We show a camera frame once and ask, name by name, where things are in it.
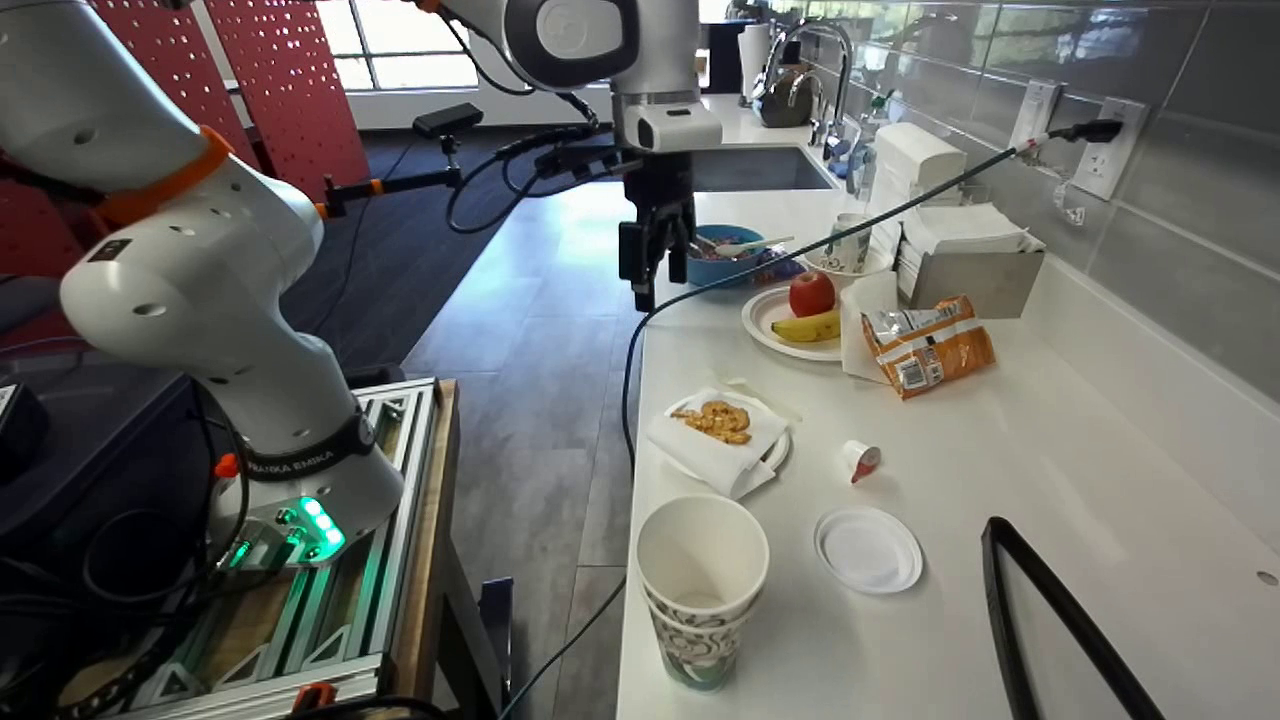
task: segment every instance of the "floor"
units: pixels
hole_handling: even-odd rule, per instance
[[[620,185],[522,200],[406,351],[461,378],[456,546],[472,585],[517,579],[526,676],[616,586],[629,561],[620,363],[636,325],[616,279]],[[522,720],[602,720],[620,605],[526,697]]]
[[[456,148],[461,166],[522,133],[467,133]],[[373,174],[439,173],[436,145],[406,133],[362,135]],[[451,289],[467,277],[492,232],[449,229],[449,189],[410,189],[374,200],[351,200],[323,222],[315,263],[288,289],[282,315],[327,338],[351,374],[398,363]],[[456,204],[461,222],[489,216],[510,192],[494,173],[475,174]]]

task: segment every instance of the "small white cup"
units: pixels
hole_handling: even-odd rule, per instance
[[[769,575],[761,519],[725,497],[679,497],[639,522],[636,562],[669,670],[725,685]]]
[[[830,232],[849,232],[849,229],[857,229],[857,222],[863,222],[863,216],[838,210],[836,222],[830,222]],[[857,237],[836,241],[830,250],[826,250],[826,263],[830,263],[836,270],[843,270],[843,277],[860,277],[860,270],[863,270],[863,258],[867,258],[867,241],[871,241],[871,232],[857,232]]]

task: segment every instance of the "table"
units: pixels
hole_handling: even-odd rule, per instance
[[[830,208],[838,200],[824,192],[701,195],[701,219],[795,241],[821,237]],[[1035,293],[1027,315],[1050,318],[1042,303],[1065,295]],[[709,492],[642,438],[642,424],[704,385],[748,378],[795,417],[784,477],[743,500],[770,540],[770,575],[738,676],[692,690],[661,662],[631,554],[620,720],[1006,715],[980,575],[989,516],[1006,516],[1049,554],[1173,715],[1280,706],[1280,629],[1266,621],[1280,591],[1256,579],[1275,569],[1275,551],[1050,351],[1035,325],[989,318],[1000,363],[904,404],[880,385],[762,351],[735,325],[738,300],[679,303],[642,335],[631,544],[655,504]],[[860,489],[836,485],[826,466],[849,436],[880,443],[888,460]],[[843,504],[883,506],[915,530],[927,572],[911,591],[877,601],[826,579],[813,522]],[[1080,670],[1058,676],[1065,688],[1089,688]],[[1089,690],[1058,690],[1042,713],[1107,715],[1104,690]]]

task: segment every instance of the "lid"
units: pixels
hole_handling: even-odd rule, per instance
[[[922,572],[915,536],[880,506],[826,513],[813,540],[824,569],[853,591],[904,591]]]

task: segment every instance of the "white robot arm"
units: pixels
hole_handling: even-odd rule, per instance
[[[695,96],[695,0],[449,0],[526,79],[611,79],[636,222],[622,279],[652,306],[692,237],[686,150],[720,145]],[[198,378],[243,438],[253,516],[312,561],[385,522],[398,477],[381,460],[336,354],[281,315],[315,258],[318,216],[296,189],[227,156],[122,51],[83,0],[0,0],[0,150],[47,179],[108,192],[119,222],[68,277],[77,330],[122,361]]]
[[[68,277],[77,330],[198,378],[243,438],[253,516],[288,516],[308,561],[385,522],[398,477],[360,424],[336,354],[281,315],[318,216],[194,126],[83,0],[0,0],[0,148],[108,192],[119,222]]]
[[[695,0],[414,0],[467,23],[510,69],[545,86],[611,79],[611,125],[629,156],[622,192],[636,222],[620,222],[620,277],[636,306],[652,306],[652,270],[669,257],[685,279],[692,219],[692,156],[720,145],[720,119],[695,85]]]

